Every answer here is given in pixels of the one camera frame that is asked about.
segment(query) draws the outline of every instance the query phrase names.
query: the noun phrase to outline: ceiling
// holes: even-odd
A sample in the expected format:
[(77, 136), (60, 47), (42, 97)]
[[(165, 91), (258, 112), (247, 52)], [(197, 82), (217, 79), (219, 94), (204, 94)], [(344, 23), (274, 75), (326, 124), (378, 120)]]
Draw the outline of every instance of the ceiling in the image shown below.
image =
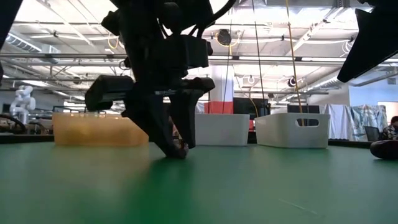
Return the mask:
[[(261, 66), (258, 62), (227, 61), (217, 65), (225, 66), (228, 63), (233, 66), (238, 81), (234, 84), (235, 90), (258, 91), (261, 87), (260, 77), (264, 90), (288, 90), (286, 83), (294, 75), (294, 70), (288, 61), (292, 51), (284, 1), (254, 1), (254, 12), (250, 0), (238, 1), (240, 5), (236, 5), (227, 15), (218, 19), (216, 25), (209, 27), (203, 38), (211, 42), (215, 56), (261, 56), (268, 59), (263, 60)], [(217, 11), (225, 2), (211, 0), (213, 10)], [(354, 0), (291, 0), (290, 2), (293, 53), (296, 57), (344, 58), (358, 33), (354, 7), (371, 10), (369, 6), (361, 5)], [(125, 54), (124, 47), (118, 43), (117, 37), (100, 25), (103, 17), (114, 10), (116, 7), (109, 0), (24, 0), (11, 33), (41, 49), (41, 46), (52, 46), (53, 53)], [(231, 31), (234, 44), (230, 52), (229, 47), (220, 45), (215, 38), (220, 29)], [(10, 43), (3, 47), (2, 52), (26, 53)], [(275, 62), (270, 62), (271, 57), (283, 58), (276, 58), (273, 59)], [(3, 62), (8, 65), (6, 71), (9, 77), (95, 79), (100, 74), (132, 75), (131, 71), (124, 71), (117, 66), (119, 61), (120, 59), (113, 61), (60, 59), (60, 62), (70, 63), (73, 66), (49, 66), (48, 62), (43, 63), (43, 60), (34, 58), (8, 58), (8, 61)], [(95, 62), (102, 65), (82, 67), (77, 66), (78, 62)], [(298, 64), (296, 71), (297, 78), (301, 81), (301, 88), (313, 85), (322, 78), (336, 73), (342, 63), (343, 61), (338, 65), (311, 62)], [(205, 77), (210, 75), (210, 71), (210, 68), (190, 70), (188, 77)], [(88, 88), (91, 83), (83, 82), (76, 85), (62, 81), (46, 84), (47, 87), (66, 89), (61, 92), (65, 95), (82, 96), (82, 91), (67, 89)], [(262, 97), (262, 95), (252, 94), (251, 97)]]

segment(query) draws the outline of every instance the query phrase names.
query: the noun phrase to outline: person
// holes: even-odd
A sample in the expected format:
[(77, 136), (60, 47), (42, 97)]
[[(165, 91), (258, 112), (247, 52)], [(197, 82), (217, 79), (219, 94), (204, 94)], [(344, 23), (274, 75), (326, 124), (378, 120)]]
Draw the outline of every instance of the person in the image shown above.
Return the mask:
[(398, 116), (391, 119), (391, 124), (384, 128), (381, 140), (398, 140)]

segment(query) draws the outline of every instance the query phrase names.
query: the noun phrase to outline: green table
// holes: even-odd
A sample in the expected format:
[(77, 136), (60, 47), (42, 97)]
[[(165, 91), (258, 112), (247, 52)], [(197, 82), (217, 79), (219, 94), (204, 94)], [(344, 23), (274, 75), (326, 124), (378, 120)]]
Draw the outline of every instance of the green table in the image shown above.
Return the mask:
[(0, 146), (1, 224), (398, 223), (398, 163), (366, 149)]

